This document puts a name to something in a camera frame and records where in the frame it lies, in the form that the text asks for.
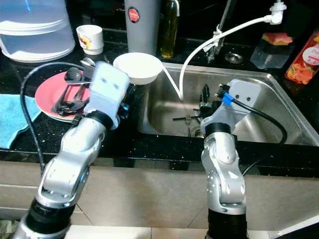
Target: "speckled countertop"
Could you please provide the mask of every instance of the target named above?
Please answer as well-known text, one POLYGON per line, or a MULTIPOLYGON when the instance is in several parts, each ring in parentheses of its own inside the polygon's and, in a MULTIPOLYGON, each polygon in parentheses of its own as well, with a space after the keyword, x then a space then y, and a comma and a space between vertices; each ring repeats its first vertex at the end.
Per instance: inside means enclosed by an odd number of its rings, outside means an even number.
MULTIPOLYGON (((118 55, 127 52, 127 44, 123 33, 105 32, 104 39, 106 40, 104 54, 111 62, 118 55)), ((176 46, 176 56, 172 60, 164 60, 162 58, 161 60, 181 64, 199 43, 199 41, 190 39, 181 40, 176 46)), ((250 56, 252 50, 250 47, 238 45, 225 45, 222 49, 224 52, 236 51, 244 56, 250 56)), ((104 60, 104 54, 93 57, 93 60, 104 60)), ((59 61, 78 64, 79 60, 84 56, 82 49, 77 45, 71 54, 59 59, 59 61)), ((239 65, 228 63, 222 58, 217 58, 216 62, 209 65, 204 54, 199 53, 190 64, 217 68, 258 70, 250 63, 249 57, 246 57, 245 61, 239 65)), ((1 54, 0 94, 19 94, 22 79, 37 65, 14 62, 1 54)), ((45 79, 66 70, 67 67, 50 67, 42 70, 30 79, 26 94, 34 96, 36 88, 45 79)), ((316 91, 316 89, 319 89, 319 86, 317 86, 319 83, 317 80, 313 79, 307 86, 300 86, 283 79, 281 70, 265 72, 271 73, 277 79, 312 126, 319 131, 319 95, 316 91)), ((192 170, 196 168, 196 170, 202 170, 200 154, 203 149, 203 139, 150 135, 137 131, 136 123, 143 95, 144 87, 138 87, 131 102, 129 118, 122 122, 117 130, 108 133, 107 139, 102 144, 99 156, 112 158, 112 166, 138 167, 138 165, 143 165, 145 167, 145 165, 149 164, 146 167, 151 167, 150 165, 153 165, 154 162, 166 161, 168 162, 168 169, 192 170), (190 164, 196 164, 198 167, 190 166, 190 164)), ((34 126, 45 153, 45 160, 49 161, 59 151, 61 138, 70 128, 70 124, 53 120, 45 114, 41 114, 35 120, 34 126)), ((240 164, 243 167, 251 164, 261 156, 267 157, 267 160, 263 160, 258 164, 258 173, 262 175, 319 177, 319 162, 314 157, 314 155, 319 154, 319 147, 239 141, 237 150, 240 155, 240 164)), ((31 134, 27 130, 16 138, 10 150, 0 148, 0 160, 37 162, 35 152, 31 134)), ((95 165, 107 164, 105 161, 97 160, 95 165)))

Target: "red label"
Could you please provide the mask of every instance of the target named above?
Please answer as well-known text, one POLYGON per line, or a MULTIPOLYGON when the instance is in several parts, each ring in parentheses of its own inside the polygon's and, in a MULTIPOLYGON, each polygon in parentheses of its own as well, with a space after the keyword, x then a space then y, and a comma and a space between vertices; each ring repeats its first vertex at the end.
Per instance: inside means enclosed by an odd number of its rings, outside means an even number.
POLYGON ((131 22, 135 23, 140 19, 140 14, 136 9, 134 9, 133 7, 130 7, 129 18, 130 18, 131 22))

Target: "white storage container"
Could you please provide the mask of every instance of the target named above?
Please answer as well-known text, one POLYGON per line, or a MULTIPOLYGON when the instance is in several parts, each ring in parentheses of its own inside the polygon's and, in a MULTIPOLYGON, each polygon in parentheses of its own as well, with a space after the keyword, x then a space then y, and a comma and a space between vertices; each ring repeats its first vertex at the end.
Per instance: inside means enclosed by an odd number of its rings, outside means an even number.
POLYGON ((75 46, 64 0, 0 0, 0 48, 19 62, 61 58, 75 46))

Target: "blue connector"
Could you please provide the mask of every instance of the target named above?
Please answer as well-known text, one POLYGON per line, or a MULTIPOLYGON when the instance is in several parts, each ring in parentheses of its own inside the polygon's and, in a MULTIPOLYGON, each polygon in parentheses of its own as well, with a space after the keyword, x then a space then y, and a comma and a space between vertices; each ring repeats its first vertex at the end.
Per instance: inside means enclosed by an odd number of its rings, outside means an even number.
POLYGON ((222 102, 224 102, 227 106, 230 106, 231 101, 234 99, 234 97, 232 97, 230 94, 225 93, 224 97, 221 99, 222 102))

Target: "glass bottle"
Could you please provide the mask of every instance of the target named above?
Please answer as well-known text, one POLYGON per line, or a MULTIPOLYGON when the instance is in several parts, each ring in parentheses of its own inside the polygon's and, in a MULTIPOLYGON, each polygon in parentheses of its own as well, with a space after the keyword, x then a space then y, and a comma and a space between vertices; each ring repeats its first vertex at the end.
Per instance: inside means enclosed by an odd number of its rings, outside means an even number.
POLYGON ((165 0, 164 19, 162 22, 162 42, 160 46, 160 54, 164 58, 170 59, 174 56, 178 17, 178 0, 165 0))

